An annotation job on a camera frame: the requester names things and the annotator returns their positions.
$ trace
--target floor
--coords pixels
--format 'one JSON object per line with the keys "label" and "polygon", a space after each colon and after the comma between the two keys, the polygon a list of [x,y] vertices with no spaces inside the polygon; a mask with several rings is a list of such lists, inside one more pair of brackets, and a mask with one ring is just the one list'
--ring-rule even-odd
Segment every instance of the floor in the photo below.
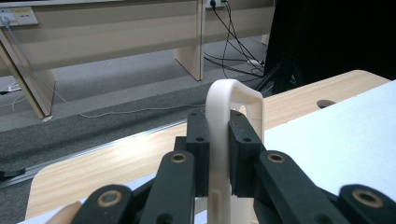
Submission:
{"label": "floor", "polygon": [[[241,41],[258,60],[264,59],[266,46],[261,43],[259,36]],[[223,51],[223,42],[205,46],[205,52],[215,57],[221,58]],[[225,57],[244,59],[230,47],[227,48]],[[225,64],[247,71],[252,68],[247,62],[227,61]],[[55,96],[51,119],[61,119],[225,78],[218,66],[206,61],[204,80],[196,81],[174,60],[172,50],[57,68],[52,73],[56,80],[56,92],[70,104]],[[231,71],[226,73],[228,77],[241,76]],[[0,89],[13,82],[13,77],[0,77]],[[43,122],[35,116],[26,100],[16,103],[13,108],[17,98],[16,102],[23,100],[21,91],[0,96],[0,132]]]}

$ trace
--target white object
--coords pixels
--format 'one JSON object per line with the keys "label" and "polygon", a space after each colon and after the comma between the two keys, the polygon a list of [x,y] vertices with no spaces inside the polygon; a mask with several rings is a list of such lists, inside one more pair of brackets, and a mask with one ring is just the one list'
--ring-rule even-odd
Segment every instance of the white object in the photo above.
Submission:
{"label": "white object", "polygon": [[14,17],[10,8],[0,8],[0,27],[2,26],[14,26],[18,25],[17,20]]}
{"label": "white object", "polygon": [[212,84],[206,97],[206,121],[210,136],[208,224],[247,224],[251,220],[251,200],[231,197],[228,123],[230,109],[244,106],[247,119],[262,140],[262,94],[237,80],[223,79]]}
{"label": "white object", "polygon": [[396,201],[396,81],[268,130],[264,145],[333,194],[362,184]]}
{"label": "white object", "polygon": [[31,7],[13,7],[11,10],[18,25],[38,24],[35,13]]}

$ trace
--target white plastic handle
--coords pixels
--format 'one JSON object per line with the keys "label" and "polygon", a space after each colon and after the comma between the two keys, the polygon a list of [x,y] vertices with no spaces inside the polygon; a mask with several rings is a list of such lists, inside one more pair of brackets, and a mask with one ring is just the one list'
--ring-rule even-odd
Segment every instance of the white plastic handle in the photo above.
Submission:
{"label": "white plastic handle", "polygon": [[234,79],[218,80],[206,97],[206,120],[210,136],[208,224],[248,224],[251,200],[231,197],[228,122],[230,109],[244,106],[247,119],[263,140],[262,94]]}

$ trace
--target black cable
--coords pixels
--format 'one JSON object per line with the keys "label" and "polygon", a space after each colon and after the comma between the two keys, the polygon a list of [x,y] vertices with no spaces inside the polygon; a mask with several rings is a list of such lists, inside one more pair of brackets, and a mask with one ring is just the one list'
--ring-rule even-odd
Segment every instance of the black cable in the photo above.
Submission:
{"label": "black cable", "polygon": [[[204,54],[205,54],[206,56],[210,57],[210,58],[217,59],[217,60],[222,60],[221,58],[212,56],[212,55],[210,55],[210,54],[208,54],[208,53],[206,53],[206,52],[204,52]],[[223,60],[224,60],[224,61],[230,61],[230,62],[245,62],[245,61],[246,61],[246,60],[243,60],[243,59],[226,59],[226,58],[224,58]]]}
{"label": "black cable", "polygon": [[[232,25],[232,27],[233,27],[233,21],[232,21],[232,19],[231,19],[231,7],[230,7],[228,1],[222,1],[222,2],[224,2],[224,3],[226,4],[227,12],[228,12],[228,14],[229,14],[229,19],[230,19],[231,25]],[[242,53],[242,54],[247,58],[247,60],[248,60],[249,57],[245,54],[245,52],[244,52],[243,49],[242,49],[242,48],[244,48],[244,49],[247,51],[247,53],[251,56],[251,58],[254,59],[254,60],[256,60],[256,61],[258,62],[258,60],[250,53],[250,51],[239,41],[238,37],[236,36],[234,27],[233,27],[233,32],[232,32],[232,31],[227,27],[227,25],[224,23],[224,21],[221,19],[221,17],[219,16],[218,12],[216,11],[216,8],[213,7],[213,9],[214,9],[213,11],[215,12],[216,16],[217,16],[218,19],[220,20],[220,22],[221,22],[221,23],[223,24],[223,26],[227,29],[227,31],[229,32],[229,34],[233,36],[233,38],[236,40],[236,42],[238,43],[239,47],[240,47],[241,50],[242,50],[242,52],[239,51],[239,50],[238,50],[238,51],[239,51],[240,53]]]}
{"label": "black cable", "polygon": [[[215,62],[215,61],[213,61],[213,60],[211,60],[211,59],[208,59],[208,58],[206,58],[206,57],[204,57],[204,59],[206,59],[206,60],[209,61],[210,63],[213,63],[213,64],[215,64],[215,65],[217,65],[217,66],[221,66],[221,63],[217,63],[217,62]],[[227,69],[227,70],[230,70],[230,71],[237,72],[237,73],[246,74],[246,75],[250,75],[250,76],[254,76],[254,77],[259,77],[259,78],[264,78],[263,76],[259,76],[259,75],[253,74],[253,73],[249,73],[249,72],[242,71],[242,70],[239,70],[239,69],[236,69],[236,68],[232,68],[232,67],[227,66],[227,65],[224,65],[224,68]]]}

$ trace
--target electrical cable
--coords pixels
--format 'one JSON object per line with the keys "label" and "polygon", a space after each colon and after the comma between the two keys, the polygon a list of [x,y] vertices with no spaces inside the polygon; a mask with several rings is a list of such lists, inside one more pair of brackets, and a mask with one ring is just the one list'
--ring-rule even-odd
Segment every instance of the electrical cable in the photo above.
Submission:
{"label": "electrical cable", "polygon": [[[206,53],[206,52],[204,52],[204,54],[206,55],[206,56],[208,56],[208,57],[210,57],[210,58],[213,58],[213,59],[217,59],[217,60],[222,60],[221,58],[218,58],[218,57],[215,57],[215,56],[212,56],[212,55],[210,55],[210,54],[208,54],[208,53]],[[223,59],[224,61],[230,61],[230,62],[245,62],[246,60],[243,60],[243,59]]]}
{"label": "electrical cable", "polygon": [[23,99],[21,99],[21,100],[19,100],[19,101],[17,102],[17,100],[20,99],[22,96],[23,96],[23,95],[18,96],[18,97],[12,102],[12,104],[0,105],[0,107],[6,107],[6,106],[9,106],[9,105],[13,105],[13,106],[14,106],[14,105],[17,104],[17,103],[20,103],[20,102],[26,100],[26,98],[23,98]]}
{"label": "electrical cable", "polygon": [[[233,27],[233,20],[232,20],[232,17],[231,17],[231,8],[228,6],[228,3],[226,3],[226,5],[227,5],[228,16],[229,16],[229,23],[228,23],[228,27],[226,27],[226,29],[228,30],[228,33],[227,33],[227,38],[226,38],[226,42],[225,42],[225,47],[224,47],[224,51],[223,51],[222,58],[216,58],[216,57],[210,56],[210,55],[208,55],[208,54],[206,53],[206,55],[208,55],[209,57],[212,57],[212,58],[221,60],[221,64],[214,63],[213,61],[208,60],[207,58],[206,58],[206,59],[207,59],[208,61],[212,62],[213,64],[220,65],[221,68],[222,68],[222,72],[223,72],[224,76],[225,76],[226,78],[228,78],[228,76],[227,76],[226,73],[225,73],[225,69],[232,70],[232,71],[235,71],[235,72],[240,72],[240,70],[235,70],[235,69],[233,69],[233,68],[231,68],[231,67],[228,67],[228,66],[226,67],[226,66],[224,65],[225,53],[226,53],[228,44],[232,45],[234,49],[236,49],[239,53],[241,53],[242,55],[244,55],[245,58],[246,58],[248,61],[249,61],[250,59],[253,59],[253,58],[248,57],[248,56],[246,55],[246,53],[243,51],[242,43],[237,39],[236,32],[235,32],[235,29],[234,29],[234,27]],[[212,5],[212,6],[213,6],[213,10],[215,11],[217,17],[219,18],[219,20],[221,20],[221,18],[219,17],[219,15],[218,15],[217,12],[216,12],[216,5]],[[237,40],[240,50],[239,50],[237,47],[235,47],[235,46],[231,43],[231,41],[230,41],[230,35],[233,35],[234,38]],[[260,71],[260,69],[259,69],[258,67],[256,67],[255,64],[252,63],[251,65]],[[243,73],[243,74],[247,74],[247,75],[252,75],[252,73],[248,73],[248,72],[242,72],[242,73]],[[250,80],[241,81],[241,82],[248,82],[248,81],[256,80],[257,78],[259,78],[259,77],[256,77],[256,78],[253,78],[253,79],[250,79]]]}
{"label": "electrical cable", "polygon": [[[224,2],[224,3],[226,4],[226,7],[227,7],[227,12],[228,12],[228,16],[229,16],[229,24],[228,24],[228,27],[225,26],[224,21],[219,17],[219,14],[216,12],[216,7],[215,7],[215,6],[213,6],[213,10],[214,10],[216,16],[218,17],[218,19],[221,21],[221,23],[226,27],[226,29],[227,29],[227,31],[228,31],[227,39],[226,39],[226,45],[225,45],[224,52],[223,52],[223,58],[224,58],[224,55],[225,55],[225,50],[227,49],[227,45],[228,45],[228,43],[229,43],[234,49],[236,49],[239,53],[241,53],[242,55],[244,55],[245,58],[247,59],[247,61],[250,61],[250,59],[253,59],[253,60],[255,60],[255,61],[258,62],[258,60],[254,58],[254,56],[253,56],[253,55],[248,51],[248,49],[239,41],[238,37],[236,36],[236,31],[235,31],[235,28],[234,28],[234,26],[233,26],[233,20],[232,20],[232,17],[231,17],[231,7],[229,6],[229,3],[228,3],[227,1],[222,1],[222,2]],[[239,50],[237,47],[235,47],[235,46],[231,43],[231,41],[229,40],[230,35],[232,35],[232,36],[235,38],[235,40],[236,40],[237,43],[238,43],[238,46],[239,46],[240,50]],[[247,56],[246,53],[244,52],[243,48],[246,49],[247,52],[248,52],[252,57]],[[225,67],[224,67],[223,61],[224,61],[224,60],[221,59],[221,67],[222,67],[222,71],[223,71],[224,76],[227,77],[227,75],[225,74],[225,70],[224,70]],[[257,70],[261,71],[261,69],[259,69],[259,67],[257,67],[255,64],[252,63],[251,65],[252,65],[254,68],[256,68]],[[253,80],[257,80],[257,79],[258,79],[258,77],[253,78],[253,79],[250,79],[250,80],[241,81],[241,82],[249,82],[249,81],[253,81]]]}
{"label": "electrical cable", "polygon": [[[206,59],[206,60],[209,61],[210,63],[213,63],[213,64],[215,64],[215,65],[221,66],[221,63],[217,63],[217,62],[215,62],[215,61],[213,61],[213,60],[211,60],[211,59],[208,59],[208,58],[206,58],[206,57],[204,57],[204,59]],[[246,74],[246,75],[250,75],[250,76],[254,76],[254,77],[263,78],[263,76],[259,76],[259,75],[253,74],[253,73],[249,73],[249,72],[242,71],[242,70],[239,70],[239,69],[236,69],[236,68],[232,68],[232,67],[227,66],[227,65],[224,65],[224,68],[225,68],[225,69],[228,69],[228,70],[231,70],[231,71],[234,71],[234,72],[238,72],[238,73],[242,73],[242,74]]]}
{"label": "electrical cable", "polygon": [[[231,26],[233,27],[233,22],[232,22],[232,19],[231,19],[231,7],[230,7],[230,4],[228,3],[228,1],[222,1],[222,2],[224,2],[224,3],[226,4],[227,12],[228,12],[228,15],[229,15],[229,19],[230,19],[230,21],[231,21]],[[250,51],[239,41],[238,37],[236,36],[236,32],[235,32],[234,27],[233,27],[233,32],[232,32],[232,31],[227,27],[227,25],[224,23],[224,21],[221,19],[221,17],[219,16],[219,14],[218,14],[218,12],[216,11],[216,8],[215,8],[215,7],[213,7],[213,11],[215,12],[216,16],[218,17],[218,19],[220,20],[220,22],[223,24],[223,26],[227,29],[227,31],[229,32],[229,34],[232,35],[233,38],[234,38],[234,39],[236,40],[236,42],[238,43],[239,47],[240,47],[241,50],[242,50],[242,52],[240,52],[240,53],[242,53],[244,56],[246,56],[246,57],[247,57],[247,60],[248,60],[249,57],[248,57],[248,56],[245,54],[245,52],[243,51],[243,49],[245,49],[245,50],[247,51],[247,53],[251,56],[251,58],[254,59],[254,60],[256,60],[256,61],[258,62],[259,60],[257,60],[257,59],[250,53]]]}
{"label": "electrical cable", "polygon": [[15,84],[17,84],[17,82],[15,81],[15,82],[13,82],[13,83],[11,83],[11,84],[8,84],[7,86],[5,86],[5,87],[3,87],[3,88],[0,88],[0,91],[3,91],[3,90],[5,90],[5,89],[8,89],[9,87],[13,87],[13,86],[16,86]]}
{"label": "electrical cable", "polygon": [[[66,104],[70,105],[73,110],[75,112],[77,112],[79,115],[81,115],[83,118],[87,118],[87,119],[97,119],[97,118],[101,118],[103,116],[107,116],[107,115],[121,115],[121,114],[132,114],[132,113],[137,113],[137,112],[142,112],[142,111],[147,111],[147,110],[169,110],[169,109],[175,109],[175,108],[180,108],[180,107],[199,107],[199,106],[203,106],[203,105],[178,105],[178,106],[172,106],[172,107],[165,107],[165,108],[144,108],[144,109],[138,109],[138,110],[133,110],[133,111],[121,111],[121,112],[107,112],[105,114],[101,114],[101,115],[95,115],[95,116],[89,116],[89,115],[84,115],[81,112],[79,112],[72,104],[70,104],[68,101],[66,101],[61,94],[59,94],[55,89],[53,89],[45,80],[43,80],[37,73],[35,68],[33,67],[33,65],[30,63],[28,57],[26,56],[24,50],[21,47],[20,42],[18,41],[18,38],[14,35],[14,33],[12,32],[12,30],[9,28],[9,21],[7,22],[7,25],[5,25],[6,28],[8,29],[9,33],[11,34],[12,38],[14,39],[17,48],[20,50],[21,54],[23,55],[23,57],[26,59],[26,62],[28,62],[29,66],[32,68],[32,72],[33,75],[35,77],[37,77],[47,88],[49,88],[54,94],[56,94],[62,101],[64,101]],[[15,111],[15,104],[16,101],[19,98],[14,100],[14,103],[12,104],[12,109]]]}

